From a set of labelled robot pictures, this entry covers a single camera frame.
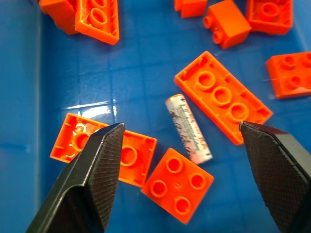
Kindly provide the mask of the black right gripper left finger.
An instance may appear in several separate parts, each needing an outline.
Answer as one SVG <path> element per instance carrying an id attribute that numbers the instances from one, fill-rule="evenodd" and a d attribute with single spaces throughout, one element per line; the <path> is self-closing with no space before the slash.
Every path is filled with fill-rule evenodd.
<path id="1" fill-rule="evenodd" d="M 29 233 L 103 233 L 118 185 L 125 126 L 93 133 L 83 150 L 62 170 Z"/>

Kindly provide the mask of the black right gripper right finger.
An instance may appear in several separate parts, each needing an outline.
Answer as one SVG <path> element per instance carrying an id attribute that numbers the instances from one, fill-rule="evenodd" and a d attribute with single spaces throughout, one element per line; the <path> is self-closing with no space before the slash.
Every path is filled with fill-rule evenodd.
<path id="1" fill-rule="evenodd" d="M 311 155 L 288 132 L 239 125 L 258 190 L 282 233 L 311 231 Z"/>

